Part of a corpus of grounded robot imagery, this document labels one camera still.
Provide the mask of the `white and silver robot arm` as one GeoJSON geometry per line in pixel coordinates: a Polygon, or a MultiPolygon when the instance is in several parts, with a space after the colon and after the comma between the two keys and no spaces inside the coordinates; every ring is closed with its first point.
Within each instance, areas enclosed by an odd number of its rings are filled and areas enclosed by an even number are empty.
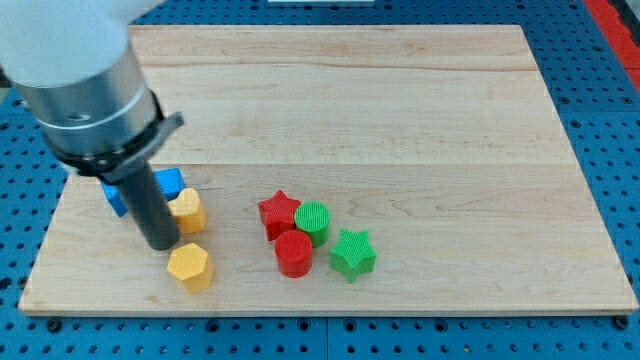
{"type": "Polygon", "coordinates": [[[152,182],[149,158],[180,125],[147,85],[129,27],[163,0],[3,0],[1,65],[69,170],[152,182]]]}

